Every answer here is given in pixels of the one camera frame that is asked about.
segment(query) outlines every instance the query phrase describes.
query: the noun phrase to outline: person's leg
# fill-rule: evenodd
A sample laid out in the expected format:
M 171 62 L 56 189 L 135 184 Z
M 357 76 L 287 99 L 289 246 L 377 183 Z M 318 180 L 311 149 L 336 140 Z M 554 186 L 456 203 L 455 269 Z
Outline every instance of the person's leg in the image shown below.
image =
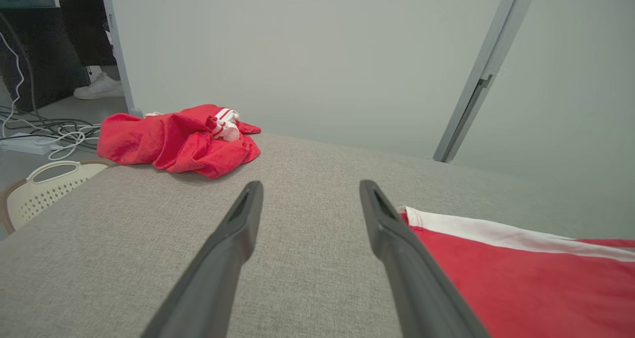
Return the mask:
M 117 61 L 104 29 L 104 0 L 60 0 L 60 7 L 66 32 L 82 65 L 102 68 L 89 86 L 75 89 L 75 97 L 95 100 L 123 96 Z
M 60 0 L 60 7 L 66 32 L 82 65 L 117 65 L 104 31 L 104 0 Z
M 109 78 L 117 81 L 121 80 L 119 68 L 117 67 L 117 65 L 104 65 L 101 66 L 101 68 L 102 71 L 105 72 Z

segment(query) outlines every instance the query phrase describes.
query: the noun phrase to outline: white sneaker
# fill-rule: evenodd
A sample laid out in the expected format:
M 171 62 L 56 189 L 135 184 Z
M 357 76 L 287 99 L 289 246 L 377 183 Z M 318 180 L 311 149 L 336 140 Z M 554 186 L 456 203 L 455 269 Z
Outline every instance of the white sneaker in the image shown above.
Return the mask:
M 123 88 L 121 87 L 121 81 L 113 80 L 102 71 L 97 75 L 97 78 L 93 80 L 88 86 L 78 87 L 73 92 L 75 97 L 82 100 L 97 100 L 104 97 L 123 97 Z

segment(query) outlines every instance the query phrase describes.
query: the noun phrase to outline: red cloth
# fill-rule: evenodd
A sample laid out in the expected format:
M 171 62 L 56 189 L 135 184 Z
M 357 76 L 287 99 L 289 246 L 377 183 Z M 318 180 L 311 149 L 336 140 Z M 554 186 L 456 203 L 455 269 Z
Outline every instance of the red cloth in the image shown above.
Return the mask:
M 222 107 L 200 105 L 175 114 L 141 119 L 129 114 L 109 116 L 102 123 L 97 155 L 118 164 L 152 163 L 174 173 L 195 171 L 208 178 L 229 173 L 254 160 L 260 149 L 245 134 L 260 128 L 236 121 L 238 141 L 212 139 Z
M 630 338 L 635 334 L 632 261 L 517 250 L 410 228 L 493 338 Z M 515 237 L 506 239 L 513 242 Z M 600 243 L 606 247 L 635 243 L 577 242 L 581 241 L 593 243 L 590 250 Z

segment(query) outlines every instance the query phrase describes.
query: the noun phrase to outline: white plastic basket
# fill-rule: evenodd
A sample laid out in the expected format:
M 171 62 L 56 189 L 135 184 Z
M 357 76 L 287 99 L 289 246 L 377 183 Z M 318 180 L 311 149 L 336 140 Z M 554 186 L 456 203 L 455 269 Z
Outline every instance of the white plastic basket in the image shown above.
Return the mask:
M 56 177 L 35 181 L 35 177 L 58 166 L 75 166 L 70 170 Z M 20 180 L 9 187 L 4 193 L 2 204 L 4 210 L 0 209 L 0 215 L 4 214 L 4 227 L 9 234 L 20 229 L 41 211 L 49 207 L 59 198 L 65 196 L 77 186 L 93 177 L 109 166 L 105 161 L 57 161 L 45 164 L 26 179 Z

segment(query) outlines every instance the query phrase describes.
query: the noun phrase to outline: black pants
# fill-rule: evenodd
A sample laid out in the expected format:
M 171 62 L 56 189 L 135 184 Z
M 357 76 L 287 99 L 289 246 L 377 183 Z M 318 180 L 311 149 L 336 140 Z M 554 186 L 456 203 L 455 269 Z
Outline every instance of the black pants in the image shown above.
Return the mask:
M 117 65 L 108 41 L 104 0 L 60 0 L 66 33 L 82 65 Z

